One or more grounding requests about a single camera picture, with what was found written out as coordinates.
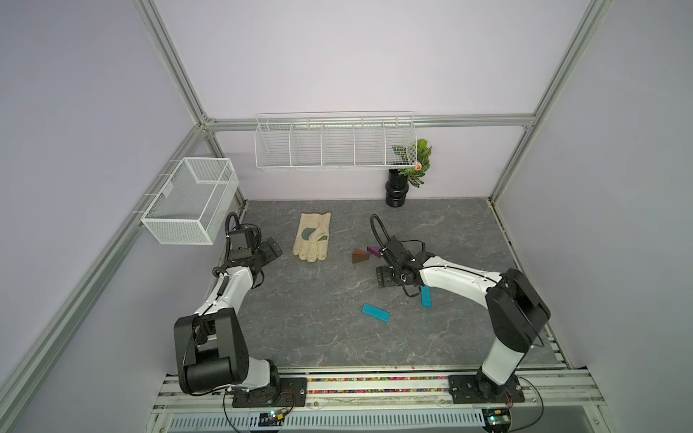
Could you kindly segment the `purple triangle block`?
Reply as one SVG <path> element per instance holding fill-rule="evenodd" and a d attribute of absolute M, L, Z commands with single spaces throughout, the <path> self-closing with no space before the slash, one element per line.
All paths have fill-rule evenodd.
<path fill-rule="evenodd" d="M 381 257 L 382 256 L 381 250 L 375 246 L 366 247 L 366 251 L 368 251 L 369 254 L 373 254 L 373 256 L 375 256 L 375 257 Z"/>

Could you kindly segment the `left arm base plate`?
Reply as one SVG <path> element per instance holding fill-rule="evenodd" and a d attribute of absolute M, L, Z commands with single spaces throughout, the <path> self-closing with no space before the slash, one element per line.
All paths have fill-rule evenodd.
<path fill-rule="evenodd" d="M 304 407 L 308 396 L 306 378 L 281 377 L 278 384 L 269 384 L 249 392 L 234 392 L 233 408 Z"/>

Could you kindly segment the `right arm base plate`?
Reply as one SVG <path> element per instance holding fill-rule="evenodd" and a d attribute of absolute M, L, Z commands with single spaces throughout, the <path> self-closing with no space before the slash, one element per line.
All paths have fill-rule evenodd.
<path fill-rule="evenodd" d="M 522 386 L 516 375 L 511 375 L 501 385 L 476 375 L 450 375 L 448 382 L 454 404 L 525 402 Z"/>

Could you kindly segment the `reddish brown triangle block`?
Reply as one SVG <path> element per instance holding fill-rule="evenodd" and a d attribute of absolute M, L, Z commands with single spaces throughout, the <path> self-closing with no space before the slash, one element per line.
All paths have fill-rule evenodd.
<path fill-rule="evenodd" d="M 364 263 L 368 261 L 370 254 L 362 250 L 354 250 L 352 253 L 352 263 Z"/>

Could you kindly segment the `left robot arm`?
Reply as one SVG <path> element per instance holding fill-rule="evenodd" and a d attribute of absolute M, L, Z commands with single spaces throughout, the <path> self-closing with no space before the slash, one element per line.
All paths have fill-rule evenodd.
<path fill-rule="evenodd" d="M 251 357 L 238 314 L 251 290 L 265 282 L 263 267 L 283 252 L 274 238 L 264 239 L 256 225 L 241 225 L 225 235 L 227 251 L 213 269 L 215 285 L 191 315 L 177 319 L 174 345 L 180 389 L 202 396 L 222 388 L 242 393 L 280 394 L 275 363 Z"/>

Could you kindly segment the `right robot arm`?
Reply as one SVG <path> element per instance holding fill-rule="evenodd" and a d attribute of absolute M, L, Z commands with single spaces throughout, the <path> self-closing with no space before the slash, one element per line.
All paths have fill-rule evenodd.
<path fill-rule="evenodd" d="M 413 254 L 396 237 L 380 245 L 380 253 L 386 262 L 376 270 L 381 287 L 438 288 L 487 309 L 494 342 L 474 377 L 449 380 L 451 395 L 463 402 L 512 398 L 520 385 L 515 371 L 552 315 L 525 274 L 476 270 L 426 250 Z"/>

